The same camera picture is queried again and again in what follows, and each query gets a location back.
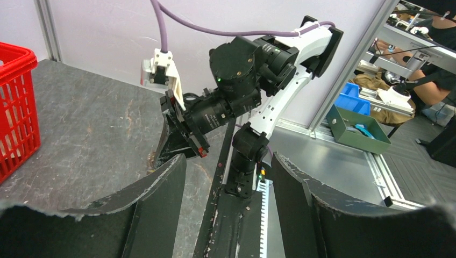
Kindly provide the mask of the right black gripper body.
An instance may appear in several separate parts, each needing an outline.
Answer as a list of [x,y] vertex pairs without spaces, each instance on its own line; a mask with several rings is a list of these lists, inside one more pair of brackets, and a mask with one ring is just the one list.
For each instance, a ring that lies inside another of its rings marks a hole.
[[196,156],[206,157],[210,147],[206,137],[195,127],[192,118],[183,111],[177,101],[172,97],[172,91],[167,90],[165,95],[160,98],[161,111],[164,117],[169,117],[177,126],[178,130],[188,141]]

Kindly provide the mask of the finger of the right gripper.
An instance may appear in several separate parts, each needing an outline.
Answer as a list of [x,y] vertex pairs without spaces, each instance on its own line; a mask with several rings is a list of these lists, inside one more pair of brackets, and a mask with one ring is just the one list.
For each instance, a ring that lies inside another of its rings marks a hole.
[[164,117],[160,140],[155,151],[151,152],[151,168],[158,169],[179,154],[183,154],[187,159],[196,157],[196,153],[177,126],[169,117]]

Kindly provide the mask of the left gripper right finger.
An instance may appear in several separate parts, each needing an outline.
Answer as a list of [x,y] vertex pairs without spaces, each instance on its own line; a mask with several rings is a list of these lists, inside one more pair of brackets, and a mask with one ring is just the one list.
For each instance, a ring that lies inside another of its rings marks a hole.
[[455,257],[455,205],[396,210],[345,194],[282,154],[271,177],[286,257]]

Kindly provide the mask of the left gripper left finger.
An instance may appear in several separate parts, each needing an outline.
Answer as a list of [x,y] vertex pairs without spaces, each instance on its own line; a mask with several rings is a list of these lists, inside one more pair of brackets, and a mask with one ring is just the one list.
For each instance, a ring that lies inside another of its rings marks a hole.
[[1,257],[172,257],[187,162],[155,172],[82,209],[1,200]]

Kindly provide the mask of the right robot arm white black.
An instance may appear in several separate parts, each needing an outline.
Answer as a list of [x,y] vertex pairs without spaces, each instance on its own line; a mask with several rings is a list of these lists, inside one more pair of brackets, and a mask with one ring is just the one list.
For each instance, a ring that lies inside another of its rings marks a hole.
[[306,16],[291,33],[262,32],[255,40],[238,35],[211,49],[214,89],[197,95],[170,88],[160,98],[164,125],[152,168],[179,154],[205,157],[209,132],[258,109],[231,141],[225,187],[232,195],[250,198],[278,119],[301,89],[324,74],[343,35],[332,23]]

